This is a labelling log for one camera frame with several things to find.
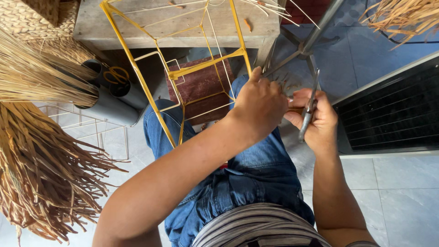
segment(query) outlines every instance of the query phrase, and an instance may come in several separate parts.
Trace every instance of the wooden table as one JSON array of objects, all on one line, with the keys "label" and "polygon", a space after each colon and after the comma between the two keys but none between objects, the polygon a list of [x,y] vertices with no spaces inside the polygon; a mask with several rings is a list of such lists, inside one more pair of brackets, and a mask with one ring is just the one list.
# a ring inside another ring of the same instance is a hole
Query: wooden table
[{"label": "wooden table", "polygon": [[[175,0],[175,4],[192,2],[194,0]],[[220,4],[222,0],[211,0],[212,4]],[[81,1],[78,18],[76,20],[73,37],[81,41],[85,46],[95,53],[102,50],[122,49],[117,36],[110,25],[107,17],[99,7],[101,0]],[[269,54],[274,40],[279,35],[279,16],[269,12],[267,17],[256,6],[235,0],[236,12],[241,26],[242,34],[247,48],[259,48],[255,65],[262,65]],[[123,0],[112,3],[114,7],[122,12],[137,11],[142,8],[155,8],[167,6],[167,0]],[[179,9],[169,7],[153,11],[142,11],[126,14],[127,17],[137,22],[140,26],[149,25],[154,22],[168,19],[183,13],[203,8],[205,2],[186,5]],[[215,29],[216,37],[220,47],[239,47],[239,40],[233,21],[228,0],[219,6],[209,5],[208,11]],[[154,38],[188,29],[200,24],[203,11],[164,21],[158,24],[145,27]],[[252,26],[252,32],[244,23],[246,18]],[[129,48],[155,47],[154,41],[145,33],[123,20],[120,16],[115,17]],[[210,47],[217,47],[209,17],[206,14],[203,27]],[[206,40],[201,28],[195,28],[173,36],[164,37],[158,40],[159,47],[207,47]]]}]

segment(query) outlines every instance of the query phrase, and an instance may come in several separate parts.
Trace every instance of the jeans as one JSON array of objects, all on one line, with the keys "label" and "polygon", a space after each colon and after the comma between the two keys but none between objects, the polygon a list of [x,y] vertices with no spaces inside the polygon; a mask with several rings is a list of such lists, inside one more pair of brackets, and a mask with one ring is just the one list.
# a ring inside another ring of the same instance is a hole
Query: jeans
[{"label": "jeans", "polygon": [[[235,96],[247,81],[248,76],[245,75],[232,83]],[[159,109],[175,105],[166,99],[159,99],[155,103]],[[182,109],[175,107],[161,115],[177,143],[183,119]],[[144,116],[144,132],[147,145],[156,159],[172,150],[151,107]],[[193,136],[194,129],[189,122],[185,122],[183,141]],[[284,206],[314,225],[314,214],[303,202],[296,168],[285,150],[278,128],[230,159],[228,168],[217,169],[193,188],[165,219],[166,234],[173,247],[189,247],[201,228],[215,217],[252,203]]]}]

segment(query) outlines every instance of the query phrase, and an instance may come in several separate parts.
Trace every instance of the black cable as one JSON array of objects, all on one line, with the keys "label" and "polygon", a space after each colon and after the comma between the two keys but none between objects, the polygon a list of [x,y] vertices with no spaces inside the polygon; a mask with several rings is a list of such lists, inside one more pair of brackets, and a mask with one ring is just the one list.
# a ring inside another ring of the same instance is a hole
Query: black cable
[{"label": "black cable", "polygon": [[[365,8],[364,8],[365,10],[364,11],[367,10],[367,3],[368,3],[368,0],[366,0],[366,2],[365,2]],[[367,17],[367,19],[369,19],[369,14],[367,12],[366,12],[366,17]],[[388,40],[392,41],[395,44],[401,44],[402,43],[402,42],[396,41],[396,40],[394,40],[392,38],[389,38],[388,35],[385,34],[381,30],[378,30],[378,32],[380,32],[384,37],[386,37]],[[425,42],[425,41],[414,41],[414,42],[405,42],[404,44],[439,44],[439,41],[427,41],[427,42]]]}]

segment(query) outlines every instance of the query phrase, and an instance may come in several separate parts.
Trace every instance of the dried grass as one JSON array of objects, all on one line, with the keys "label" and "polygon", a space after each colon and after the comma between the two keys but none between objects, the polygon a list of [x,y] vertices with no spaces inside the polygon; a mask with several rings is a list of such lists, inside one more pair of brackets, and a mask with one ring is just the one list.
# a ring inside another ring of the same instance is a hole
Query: dried grass
[{"label": "dried grass", "polygon": [[[69,72],[77,79],[62,73]],[[0,98],[8,102],[71,102],[93,106],[96,73],[45,52],[36,52],[0,28]]]},{"label": "dried grass", "polygon": [[[85,151],[76,143],[99,152]],[[0,102],[0,209],[17,228],[68,242],[83,219],[101,212],[105,171],[117,168],[103,149],[67,135],[32,103]]]},{"label": "dried grass", "polygon": [[397,34],[403,34],[401,44],[409,41],[415,35],[420,35],[436,26],[439,27],[439,0],[382,0],[370,6],[359,20],[371,9],[377,8],[375,14],[369,16],[368,26],[378,30],[389,32],[389,38]]}]

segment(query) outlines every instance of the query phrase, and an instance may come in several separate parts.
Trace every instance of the woven basket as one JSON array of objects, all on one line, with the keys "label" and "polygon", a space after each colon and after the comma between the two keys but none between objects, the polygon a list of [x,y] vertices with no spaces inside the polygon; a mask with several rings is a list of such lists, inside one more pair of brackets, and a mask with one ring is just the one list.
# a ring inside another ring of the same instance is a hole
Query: woven basket
[{"label": "woven basket", "polygon": [[[10,20],[4,23],[11,31],[13,31],[21,40],[34,39],[53,39],[59,37],[72,37],[75,28],[76,17],[78,15],[79,3],[74,0],[70,2],[59,3],[59,19],[58,26],[54,26],[48,22],[44,23],[40,18],[39,25],[33,25],[20,28],[11,25]],[[21,16],[20,19],[27,19],[28,16]]]},{"label": "woven basket", "polygon": [[25,43],[37,51],[44,51],[77,64],[96,59],[93,52],[72,37],[28,40]]},{"label": "woven basket", "polygon": [[60,0],[0,0],[0,21],[14,32],[58,24]]}]

